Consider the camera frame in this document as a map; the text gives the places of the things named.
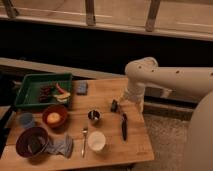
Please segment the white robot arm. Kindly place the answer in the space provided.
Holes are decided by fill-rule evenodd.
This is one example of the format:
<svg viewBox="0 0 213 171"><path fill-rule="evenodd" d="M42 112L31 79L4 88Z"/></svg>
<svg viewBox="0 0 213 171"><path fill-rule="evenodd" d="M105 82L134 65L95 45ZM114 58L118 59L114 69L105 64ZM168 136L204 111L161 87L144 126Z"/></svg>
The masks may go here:
<svg viewBox="0 0 213 171"><path fill-rule="evenodd" d="M200 98L184 147L181 171L213 171L213 67L159 67L153 57L129 62L128 79L119 101L129 100L143 111L147 83Z"/></svg>

